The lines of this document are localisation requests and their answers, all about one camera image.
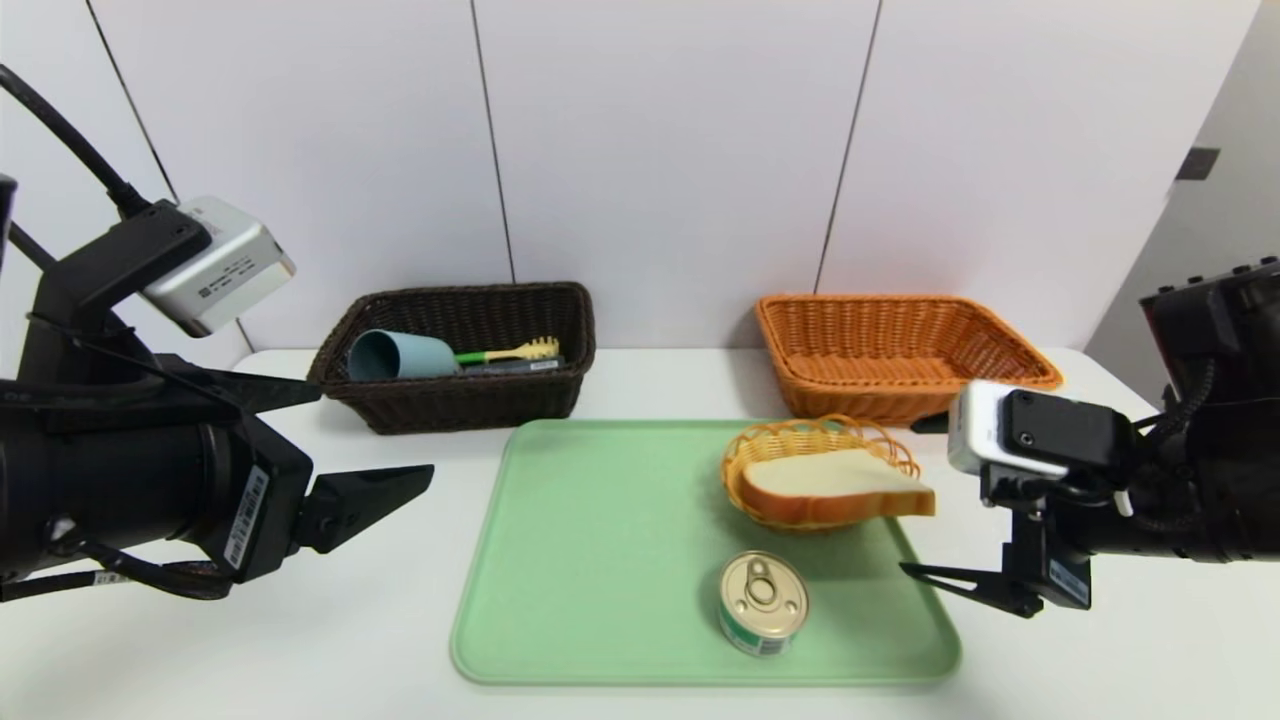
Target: pull tab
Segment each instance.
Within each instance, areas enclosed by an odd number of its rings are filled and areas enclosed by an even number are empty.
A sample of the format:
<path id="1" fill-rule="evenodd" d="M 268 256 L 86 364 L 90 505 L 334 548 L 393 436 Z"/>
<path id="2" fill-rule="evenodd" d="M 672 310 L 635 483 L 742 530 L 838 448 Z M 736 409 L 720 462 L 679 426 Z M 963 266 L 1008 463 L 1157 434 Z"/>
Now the pull tab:
<path id="1" fill-rule="evenodd" d="M 754 559 L 746 564 L 746 597 L 760 610 L 773 610 L 778 600 L 778 588 L 773 584 L 769 564 Z"/>

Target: green tray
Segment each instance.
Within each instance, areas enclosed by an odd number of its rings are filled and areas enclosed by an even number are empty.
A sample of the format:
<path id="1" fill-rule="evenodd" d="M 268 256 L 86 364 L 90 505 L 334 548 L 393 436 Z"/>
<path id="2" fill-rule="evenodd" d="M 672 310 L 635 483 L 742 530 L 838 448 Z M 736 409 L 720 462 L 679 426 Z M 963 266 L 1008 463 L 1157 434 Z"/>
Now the green tray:
<path id="1" fill-rule="evenodd" d="M 960 641 L 895 520 L 783 536 L 730 505 L 724 447 L 749 421 L 539 420 L 507 443 L 453 626 L 458 671 L 492 684 L 855 685 L 938 680 Z M 791 562 L 809 620 L 758 659 L 717 624 L 719 569 Z"/>

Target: can lid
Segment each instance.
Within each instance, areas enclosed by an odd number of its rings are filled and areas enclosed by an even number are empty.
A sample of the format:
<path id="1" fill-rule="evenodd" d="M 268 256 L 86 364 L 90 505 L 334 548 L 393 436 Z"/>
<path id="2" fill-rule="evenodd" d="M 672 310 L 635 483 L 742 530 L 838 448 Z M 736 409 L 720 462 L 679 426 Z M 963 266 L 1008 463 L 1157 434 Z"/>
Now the can lid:
<path id="1" fill-rule="evenodd" d="M 767 552 L 744 552 L 721 574 L 724 609 L 758 635 L 795 634 L 809 616 L 804 580 L 782 559 Z"/>

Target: wicker basket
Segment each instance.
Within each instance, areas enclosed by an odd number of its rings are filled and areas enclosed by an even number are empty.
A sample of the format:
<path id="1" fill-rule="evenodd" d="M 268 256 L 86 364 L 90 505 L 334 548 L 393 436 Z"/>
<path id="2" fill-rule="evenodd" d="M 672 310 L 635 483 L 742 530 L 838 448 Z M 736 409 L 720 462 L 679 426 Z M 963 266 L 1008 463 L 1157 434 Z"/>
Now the wicker basket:
<path id="1" fill-rule="evenodd" d="M 1062 375 L 977 302 L 929 295 L 778 295 L 755 306 L 787 407 L 909 425 L 973 379 L 1050 389 Z"/>
<path id="2" fill-rule="evenodd" d="M 756 523 L 794 533 L 822 533 L 842 528 L 852 523 L 791 525 L 769 520 L 742 500 L 741 487 L 745 482 L 746 466 L 751 462 L 791 457 L 794 455 L 817 455 L 835 450 L 865 450 L 890 466 L 911 478 L 920 477 L 920 466 L 911 457 L 911 451 L 897 442 L 884 428 L 876 423 L 865 423 L 844 415 L 827 415 L 817 420 L 788 420 L 751 425 L 733 438 L 721 461 L 721 482 L 735 507 L 746 512 Z"/>
<path id="3" fill-rule="evenodd" d="M 347 351 L 369 329 L 438 337 L 454 352 L 559 340 L 564 365 L 511 375 L 353 382 Z M 577 283 L 401 290 L 355 302 L 316 354 L 307 379 L 379 434 L 507 428 L 567 418 L 595 359 L 591 296 Z"/>

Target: yellow brush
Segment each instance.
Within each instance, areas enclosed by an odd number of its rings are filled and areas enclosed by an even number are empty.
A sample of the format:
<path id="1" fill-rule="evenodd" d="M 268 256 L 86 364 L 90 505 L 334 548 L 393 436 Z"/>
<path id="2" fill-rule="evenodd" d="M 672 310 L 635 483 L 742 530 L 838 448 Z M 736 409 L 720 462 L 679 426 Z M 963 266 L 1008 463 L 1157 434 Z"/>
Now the yellow brush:
<path id="1" fill-rule="evenodd" d="M 559 341 L 553 337 L 535 337 L 515 350 L 488 350 L 484 352 L 463 352 L 453 359 L 460 365 L 476 365 L 494 360 L 538 360 L 559 355 Z"/>

